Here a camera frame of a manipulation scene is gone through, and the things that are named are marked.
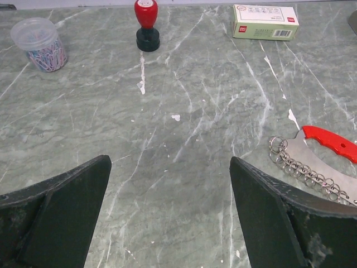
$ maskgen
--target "knife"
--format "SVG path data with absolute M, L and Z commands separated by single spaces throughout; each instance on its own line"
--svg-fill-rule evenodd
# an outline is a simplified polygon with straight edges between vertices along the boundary
M 323 128 L 303 126 L 296 138 L 286 140 L 285 152 L 295 161 L 307 164 L 311 170 L 323 174 L 317 178 L 319 184 L 325 186 L 329 193 L 335 193 L 339 198 L 357 205 L 357 179 L 342 174 L 318 158 L 307 146 L 305 139 L 312 138 L 321 145 L 330 148 L 336 154 L 357 164 L 357 145 L 351 141 Z
M 351 16 L 348 18 L 348 24 L 351 26 L 353 31 L 357 34 L 357 10 L 355 10 Z

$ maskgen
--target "gray marble surface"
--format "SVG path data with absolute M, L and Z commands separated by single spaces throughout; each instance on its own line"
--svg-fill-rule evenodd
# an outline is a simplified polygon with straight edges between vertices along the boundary
M 268 157 L 271 136 L 297 133 L 289 111 L 299 126 L 357 140 L 357 36 L 346 21 L 357 4 L 291 5 L 301 26 L 290 42 L 232 39 L 228 6 L 160 7 L 161 47 L 143 54 L 130 8 L 0 12 L 0 194 L 107 154 L 86 268 L 249 267 L 230 158 L 308 191 Z M 35 16 L 56 23 L 69 53 L 52 74 L 9 36 Z

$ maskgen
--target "barcode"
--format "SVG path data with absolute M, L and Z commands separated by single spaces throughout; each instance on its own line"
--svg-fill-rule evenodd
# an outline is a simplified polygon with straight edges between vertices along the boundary
M 285 37 L 285 38 L 289 38 L 291 33 L 292 33 L 292 31 L 287 31 L 287 30 L 275 30 L 273 36 L 274 36 L 274 37 Z

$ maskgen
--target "plastic lid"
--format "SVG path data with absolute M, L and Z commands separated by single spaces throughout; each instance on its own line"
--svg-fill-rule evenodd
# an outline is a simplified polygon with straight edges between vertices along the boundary
M 10 32 L 12 40 L 23 50 L 40 50 L 58 38 L 55 25 L 45 18 L 28 18 L 15 24 Z

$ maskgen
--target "clear plastic container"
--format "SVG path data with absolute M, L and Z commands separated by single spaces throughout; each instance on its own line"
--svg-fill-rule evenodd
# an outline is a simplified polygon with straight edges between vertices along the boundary
M 28 18 L 15 24 L 10 34 L 15 44 L 25 51 L 28 60 L 40 71 L 56 71 L 66 64 L 66 51 L 51 21 Z

